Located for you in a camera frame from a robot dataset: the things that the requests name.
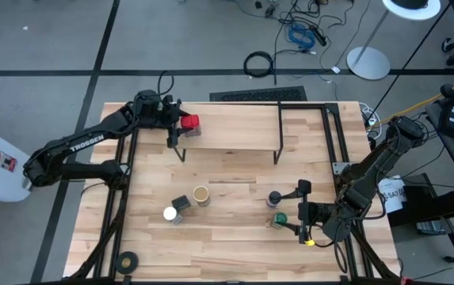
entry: black mat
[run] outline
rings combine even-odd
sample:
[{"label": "black mat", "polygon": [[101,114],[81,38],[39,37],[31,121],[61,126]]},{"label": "black mat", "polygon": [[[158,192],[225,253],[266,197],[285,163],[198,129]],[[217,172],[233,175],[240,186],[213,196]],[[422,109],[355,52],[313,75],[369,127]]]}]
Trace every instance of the black mat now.
[{"label": "black mat", "polygon": [[304,87],[283,87],[254,89],[232,92],[210,93],[209,100],[214,101],[307,101]]}]

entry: brown cup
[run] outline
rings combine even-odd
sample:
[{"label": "brown cup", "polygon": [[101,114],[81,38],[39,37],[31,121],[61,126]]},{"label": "brown cup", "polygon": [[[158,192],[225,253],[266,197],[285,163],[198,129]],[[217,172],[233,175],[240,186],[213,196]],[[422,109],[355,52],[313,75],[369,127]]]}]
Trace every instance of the brown cup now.
[{"label": "brown cup", "polygon": [[193,198],[201,207],[206,207],[211,203],[209,189],[205,186],[197,186],[193,189]]}]

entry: wooden tabletop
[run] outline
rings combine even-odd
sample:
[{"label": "wooden tabletop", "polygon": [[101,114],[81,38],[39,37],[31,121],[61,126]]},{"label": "wooden tabletop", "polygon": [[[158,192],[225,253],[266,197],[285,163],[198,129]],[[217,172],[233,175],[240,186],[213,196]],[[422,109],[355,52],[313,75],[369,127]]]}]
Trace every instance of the wooden tabletop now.
[{"label": "wooden tabletop", "polygon": [[[121,105],[105,104],[107,112],[102,116]],[[357,102],[338,105],[350,161],[360,162],[369,153],[369,146],[359,105]],[[193,108],[185,104],[183,109],[188,107]],[[297,199],[283,201],[277,210],[265,205],[271,191],[291,192],[298,179],[312,182],[310,201],[332,203],[335,198],[320,111],[283,110],[282,116],[284,151],[278,165],[273,164],[270,152],[208,149],[188,150],[186,162],[182,163],[173,150],[141,143],[139,138],[120,247],[121,252],[132,251],[139,256],[139,267],[132,273],[134,280],[339,279],[341,271],[332,247],[299,245],[290,230],[269,226],[269,220],[278,211],[286,213],[289,222],[298,222]],[[334,149],[340,158],[332,116],[330,124]],[[115,151],[116,141],[101,142],[94,147],[91,162],[113,159]],[[86,187],[97,182],[88,180]],[[212,200],[207,207],[199,207],[193,201],[193,189],[198,185],[209,188]],[[189,197],[192,207],[182,212],[184,219],[175,226],[162,213],[171,206],[171,200],[181,195]],[[64,276],[75,272],[97,244],[106,199],[105,186],[91,188],[82,196]],[[375,199],[370,215],[380,213],[380,202]],[[374,250],[398,274],[388,220],[365,221],[364,227]],[[318,229],[313,230],[312,236],[321,244],[329,241]],[[355,242],[354,251],[362,275],[364,269]],[[108,246],[103,275],[108,270],[110,252]]]},{"label": "wooden tabletop", "polygon": [[[107,104],[104,115],[119,108]],[[181,109],[200,118],[201,135],[179,137],[180,149],[279,150],[277,106],[184,104]],[[167,130],[141,129],[137,143],[166,145]]]}]

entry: wooden table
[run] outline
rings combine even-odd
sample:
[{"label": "wooden table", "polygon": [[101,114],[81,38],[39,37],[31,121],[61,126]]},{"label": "wooden table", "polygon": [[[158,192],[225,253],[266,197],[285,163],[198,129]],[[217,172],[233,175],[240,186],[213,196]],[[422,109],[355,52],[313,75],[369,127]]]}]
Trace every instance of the wooden table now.
[{"label": "wooden table", "polygon": [[[121,105],[106,103],[102,117]],[[359,105],[339,102],[338,106],[350,161],[359,162],[370,151]],[[278,165],[273,165],[269,152],[205,149],[189,150],[182,163],[173,150],[138,141],[120,247],[121,252],[133,251],[139,256],[139,267],[132,273],[134,280],[339,279],[341,271],[332,247],[299,245],[290,230],[269,227],[276,211],[265,205],[267,195],[274,190],[291,192],[298,179],[312,182],[309,200],[331,203],[335,198],[320,111],[284,110],[282,116],[284,151]],[[331,118],[334,149],[340,159]],[[91,162],[113,159],[115,150],[116,141],[104,141],[95,146]],[[86,187],[97,182],[88,180]],[[197,185],[209,188],[212,201],[208,207],[198,207],[193,201]],[[182,213],[183,222],[174,226],[163,218],[162,211],[181,195],[187,195],[193,206]],[[106,197],[104,186],[91,188],[83,195],[64,276],[75,272],[97,244]],[[297,223],[298,202],[285,200],[278,211],[285,212],[289,222]],[[380,213],[380,202],[374,199],[370,215]],[[388,220],[365,221],[364,227],[374,250],[398,274]],[[318,229],[312,236],[318,243],[329,241]],[[353,244],[362,275],[361,254],[355,241]],[[105,252],[102,275],[108,271],[110,246]]]}]

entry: paper sheet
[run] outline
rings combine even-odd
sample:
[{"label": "paper sheet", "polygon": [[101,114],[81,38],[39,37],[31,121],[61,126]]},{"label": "paper sheet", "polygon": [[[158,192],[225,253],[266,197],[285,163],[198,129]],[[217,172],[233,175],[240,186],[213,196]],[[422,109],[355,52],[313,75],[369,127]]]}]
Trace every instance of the paper sheet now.
[{"label": "paper sheet", "polygon": [[394,179],[385,178],[378,183],[378,188],[386,200],[385,209],[387,209],[387,213],[401,209],[401,202],[406,202],[406,194],[403,189],[404,182],[399,179],[401,178],[399,175],[392,178]]}]

